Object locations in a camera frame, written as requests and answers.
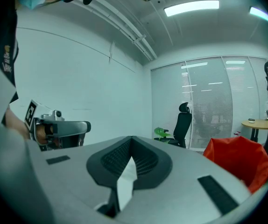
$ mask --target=red plastic bag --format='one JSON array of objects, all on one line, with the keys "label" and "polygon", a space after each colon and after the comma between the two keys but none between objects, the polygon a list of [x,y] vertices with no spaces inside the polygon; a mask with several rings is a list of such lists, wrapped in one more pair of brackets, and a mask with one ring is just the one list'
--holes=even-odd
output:
[{"label": "red plastic bag", "polygon": [[264,147],[244,137],[211,139],[204,156],[244,181],[251,193],[268,180]]}]

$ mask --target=green object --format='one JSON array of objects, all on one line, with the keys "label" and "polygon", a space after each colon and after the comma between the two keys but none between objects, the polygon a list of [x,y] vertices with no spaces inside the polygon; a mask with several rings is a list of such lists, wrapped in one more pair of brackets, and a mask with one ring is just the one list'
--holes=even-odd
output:
[{"label": "green object", "polygon": [[157,127],[156,129],[154,129],[154,132],[155,134],[157,134],[159,136],[159,141],[161,138],[163,137],[168,137],[168,136],[171,136],[171,134],[169,133],[165,133],[164,132],[164,129],[160,128],[160,127]]}]

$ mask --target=human hand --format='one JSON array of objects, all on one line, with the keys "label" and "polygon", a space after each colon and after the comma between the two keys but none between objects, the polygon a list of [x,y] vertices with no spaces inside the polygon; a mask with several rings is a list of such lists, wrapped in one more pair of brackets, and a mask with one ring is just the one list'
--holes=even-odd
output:
[{"label": "human hand", "polygon": [[[37,142],[39,142],[40,144],[47,144],[47,135],[45,132],[45,125],[37,125],[36,126],[36,137],[37,137]],[[58,139],[54,139],[53,142],[55,143],[55,145],[58,147]]]}]

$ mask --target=white wall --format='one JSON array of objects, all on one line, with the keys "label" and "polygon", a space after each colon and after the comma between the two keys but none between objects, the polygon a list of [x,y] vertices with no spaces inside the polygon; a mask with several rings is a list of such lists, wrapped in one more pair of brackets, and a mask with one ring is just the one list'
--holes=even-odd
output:
[{"label": "white wall", "polygon": [[185,60],[208,56],[255,56],[268,58],[268,47],[251,42],[216,42],[175,48],[146,65],[151,70]]},{"label": "white wall", "polygon": [[[34,99],[61,110],[66,120],[90,121],[85,145],[149,136],[151,110],[144,103],[148,84],[140,65],[145,59],[117,29],[87,10],[58,3],[19,11],[17,40],[20,98],[11,109],[20,119]],[[112,41],[116,47],[109,63]]]}]

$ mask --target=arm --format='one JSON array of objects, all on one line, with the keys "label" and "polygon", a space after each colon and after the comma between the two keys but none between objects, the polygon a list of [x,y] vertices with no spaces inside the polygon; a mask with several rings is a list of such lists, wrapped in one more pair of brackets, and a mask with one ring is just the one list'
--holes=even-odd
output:
[{"label": "arm", "polygon": [[[9,129],[14,129],[18,131],[20,135],[23,136],[24,139],[29,140],[29,130],[27,129],[25,123],[20,120],[8,107],[5,113],[6,127]],[[37,126],[37,137],[41,144],[47,144],[45,127],[43,125]]]}]

